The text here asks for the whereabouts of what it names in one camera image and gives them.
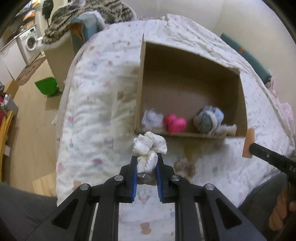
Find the person's right hand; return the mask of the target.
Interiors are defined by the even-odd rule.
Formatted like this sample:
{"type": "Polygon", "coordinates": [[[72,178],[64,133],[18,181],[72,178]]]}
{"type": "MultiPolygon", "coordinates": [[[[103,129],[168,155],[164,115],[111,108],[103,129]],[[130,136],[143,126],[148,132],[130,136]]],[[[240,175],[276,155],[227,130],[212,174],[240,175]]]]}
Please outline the person's right hand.
{"type": "Polygon", "coordinates": [[[278,231],[283,228],[283,221],[287,217],[287,211],[295,211],[295,201],[287,204],[287,185],[283,188],[277,198],[277,203],[269,217],[268,226],[272,231],[278,231]]]}

